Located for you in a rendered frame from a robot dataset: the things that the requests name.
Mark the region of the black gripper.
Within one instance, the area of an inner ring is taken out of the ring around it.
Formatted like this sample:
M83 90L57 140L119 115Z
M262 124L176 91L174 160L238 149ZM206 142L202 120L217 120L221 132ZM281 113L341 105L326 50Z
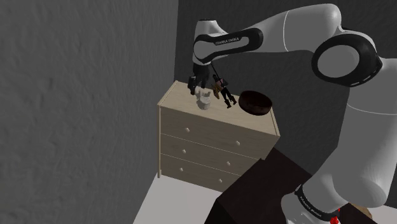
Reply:
M209 76L211 75L211 64L207 65L199 65L193 63L193 75L189 77L188 80L188 89L190 90L191 95L195 95L195 89L197 87L197 82L201 82L200 87L206 88L207 81Z

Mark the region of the white figure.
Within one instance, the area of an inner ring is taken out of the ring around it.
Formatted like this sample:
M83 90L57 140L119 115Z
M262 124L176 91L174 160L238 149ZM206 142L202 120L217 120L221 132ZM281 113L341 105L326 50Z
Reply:
M211 91L207 88L195 87L197 106L202 110L207 110L211 105Z

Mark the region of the dark toy figure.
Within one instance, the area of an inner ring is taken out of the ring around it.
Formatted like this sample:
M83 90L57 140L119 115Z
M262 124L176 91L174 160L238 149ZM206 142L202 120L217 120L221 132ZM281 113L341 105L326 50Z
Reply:
M221 94L222 97L224 98L226 107L231 108L232 104L235 105L237 101L235 100L235 97L227 89L228 82L223 78L219 77L213 65L212 68L214 70L214 74L212 75L212 78L214 80L214 85L212 86L214 95L219 99L219 94Z

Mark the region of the beige chest of drawers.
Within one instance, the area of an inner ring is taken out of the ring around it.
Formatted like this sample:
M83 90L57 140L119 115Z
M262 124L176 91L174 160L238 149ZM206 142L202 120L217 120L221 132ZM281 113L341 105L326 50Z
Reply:
M280 138L273 111L251 115L218 99L200 109L175 81L157 104L158 177L225 191Z

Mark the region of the dark brown bowl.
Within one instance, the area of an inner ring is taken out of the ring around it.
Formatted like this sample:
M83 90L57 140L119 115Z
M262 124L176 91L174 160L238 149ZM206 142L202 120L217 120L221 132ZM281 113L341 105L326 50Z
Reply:
M243 91L238 103L242 110L255 116L266 115L273 105L269 97L254 90Z

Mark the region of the dark robot stand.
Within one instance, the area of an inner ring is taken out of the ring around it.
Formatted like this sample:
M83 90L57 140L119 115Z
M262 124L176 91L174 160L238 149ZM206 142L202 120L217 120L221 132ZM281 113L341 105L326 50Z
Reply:
M281 199L310 177L272 148L215 200L204 224L287 224Z

